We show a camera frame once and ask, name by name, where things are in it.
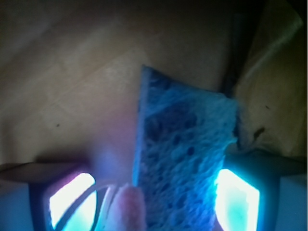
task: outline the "beige fabric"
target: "beige fabric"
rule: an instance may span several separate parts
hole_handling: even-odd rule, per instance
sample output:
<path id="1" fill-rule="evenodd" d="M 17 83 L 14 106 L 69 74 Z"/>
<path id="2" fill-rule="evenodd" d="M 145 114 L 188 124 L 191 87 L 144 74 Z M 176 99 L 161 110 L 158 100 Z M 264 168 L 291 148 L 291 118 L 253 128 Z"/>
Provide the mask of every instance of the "beige fabric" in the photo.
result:
<path id="1" fill-rule="evenodd" d="M 236 86 L 243 148 L 307 156 L 305 30 L 286 1 L 269 0 Z"/>

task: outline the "glowing light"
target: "glowing light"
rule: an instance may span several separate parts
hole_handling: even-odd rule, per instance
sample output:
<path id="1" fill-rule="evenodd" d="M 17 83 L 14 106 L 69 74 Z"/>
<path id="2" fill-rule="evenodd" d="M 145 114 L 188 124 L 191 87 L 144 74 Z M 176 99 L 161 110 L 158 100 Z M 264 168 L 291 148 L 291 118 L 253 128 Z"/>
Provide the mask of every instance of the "glowing light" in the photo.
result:
<path id="1" fill-rule="evenodd" d="M 255 231 L 260 192 L 228 169 L 217 178 L 216 215 L 225 231 Z"/>
<path id="2" fill-rule="evenodd" d="M 64 212 L 80 195 L 91 185 L 95 179 L 88 173 L 81 173 L 71 182 L 62 187 L 53 195 L 50 202 L 51 224 L 55 228 Z M 96 209 L 96 192 L 93 192 L 75 211 L 67 222 L 64 231 L 90 230 L 93 224 Z"/>

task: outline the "light panel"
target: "light panel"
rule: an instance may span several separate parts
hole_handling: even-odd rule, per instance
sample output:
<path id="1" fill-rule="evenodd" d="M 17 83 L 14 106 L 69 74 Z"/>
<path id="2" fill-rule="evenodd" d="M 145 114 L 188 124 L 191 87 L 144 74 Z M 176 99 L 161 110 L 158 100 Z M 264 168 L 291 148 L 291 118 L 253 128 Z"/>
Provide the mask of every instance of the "light panel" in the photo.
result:
<path id="1" fill-rule="evenodd" d="M 228 169 L 217 178 L 216 215 L 225 231 L 256 231 L 260 192 Z"/>
<path id="2" fill-rule="evenodd" d="M 56 227 L 64 212 L 72 203 L 94 183 L 93 176 L 89 173 L 81 173 L 50 198 L 51 224 L 53 228 Z M 90 230 L 94 221 L 95 209 L 96 192 L 93 192 L 74 212 L 64 227 L 64 231 Z"/>

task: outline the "beige surface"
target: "beige surface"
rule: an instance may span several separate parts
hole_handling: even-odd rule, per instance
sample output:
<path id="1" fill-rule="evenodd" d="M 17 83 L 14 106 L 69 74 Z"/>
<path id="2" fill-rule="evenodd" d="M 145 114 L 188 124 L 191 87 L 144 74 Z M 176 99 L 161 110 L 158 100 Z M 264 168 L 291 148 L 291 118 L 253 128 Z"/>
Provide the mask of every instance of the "beige surface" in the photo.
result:
<path id="1" fill-rule="evenodd" d="M 267 4 L 236 98 L 244 148 L 307 156 L 307 28 L 286 1 Z"/>
<path id="2" fill-rule="evenodd" d="M 228 1 L 161 2 L 1 2 L 0 164 L 85 155 L 130 179 L 141 65 L 218 90 L 229 60 Z"/>

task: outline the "blue sponge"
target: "blue sponge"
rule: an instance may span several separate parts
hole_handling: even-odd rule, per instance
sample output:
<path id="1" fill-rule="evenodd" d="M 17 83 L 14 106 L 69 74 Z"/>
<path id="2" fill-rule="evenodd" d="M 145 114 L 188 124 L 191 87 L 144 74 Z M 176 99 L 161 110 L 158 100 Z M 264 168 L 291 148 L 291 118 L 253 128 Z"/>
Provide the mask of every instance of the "blue sponge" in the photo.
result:
<path id="1" fill-rule="evenodd" d="M 210 231 L 215 180 L 236 139 L 237 102 L 144 66 L 133 184 L 149 231 Z"/>

